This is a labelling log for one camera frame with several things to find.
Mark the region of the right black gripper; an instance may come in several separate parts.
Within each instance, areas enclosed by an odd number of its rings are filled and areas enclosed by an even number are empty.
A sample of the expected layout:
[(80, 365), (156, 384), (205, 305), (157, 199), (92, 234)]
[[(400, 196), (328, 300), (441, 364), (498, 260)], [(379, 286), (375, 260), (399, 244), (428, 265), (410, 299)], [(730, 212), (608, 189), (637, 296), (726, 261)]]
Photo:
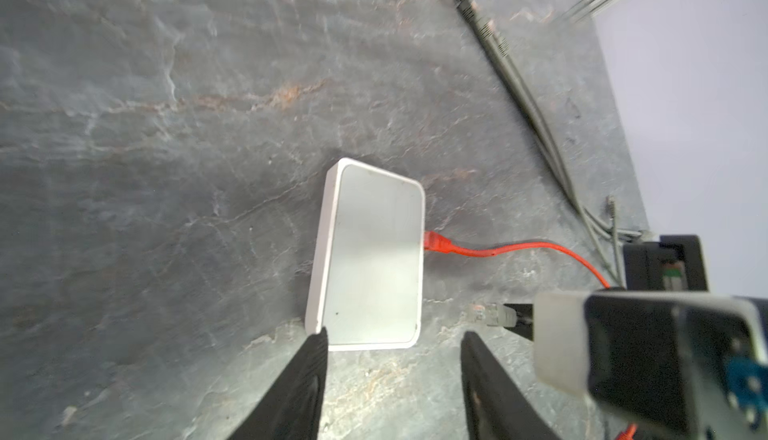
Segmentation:
[[(658, 241), (622, 247), (626, 286), (630, 291), (701, 291), (708, 282), (701, 242), (696, 235), (662, 235)], [(534, 340), (531, 303), (503, 305), (502, 326), (528, 341)]]

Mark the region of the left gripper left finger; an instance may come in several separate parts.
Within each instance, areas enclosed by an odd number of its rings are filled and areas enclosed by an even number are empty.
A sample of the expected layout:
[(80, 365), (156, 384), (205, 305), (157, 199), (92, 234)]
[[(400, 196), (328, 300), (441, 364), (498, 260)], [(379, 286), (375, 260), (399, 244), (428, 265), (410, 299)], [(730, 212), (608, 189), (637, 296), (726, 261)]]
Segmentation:
[(316, 439), (324, 400), (328, 353), (326, 329), (308, 336), (229, 439)]

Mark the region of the white network switch box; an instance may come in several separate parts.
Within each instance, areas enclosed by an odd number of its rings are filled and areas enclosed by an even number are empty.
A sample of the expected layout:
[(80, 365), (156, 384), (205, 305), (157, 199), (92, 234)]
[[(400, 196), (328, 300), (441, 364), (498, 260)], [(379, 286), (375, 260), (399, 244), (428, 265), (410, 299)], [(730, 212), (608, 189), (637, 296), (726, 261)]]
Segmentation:
[(342, 158), (326, 175), (305, 330), (332, 351), (405, 349), (421, 333), (426, 195)]

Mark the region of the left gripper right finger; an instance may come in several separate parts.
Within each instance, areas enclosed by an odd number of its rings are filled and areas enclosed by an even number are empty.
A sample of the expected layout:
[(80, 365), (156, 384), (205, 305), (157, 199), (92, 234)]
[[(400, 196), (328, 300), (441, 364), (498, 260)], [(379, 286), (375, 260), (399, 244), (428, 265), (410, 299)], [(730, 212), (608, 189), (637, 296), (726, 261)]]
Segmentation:
[(555, 439), (517, 385), (472, 331), (461, 341), (461, 378), (471, 439)]

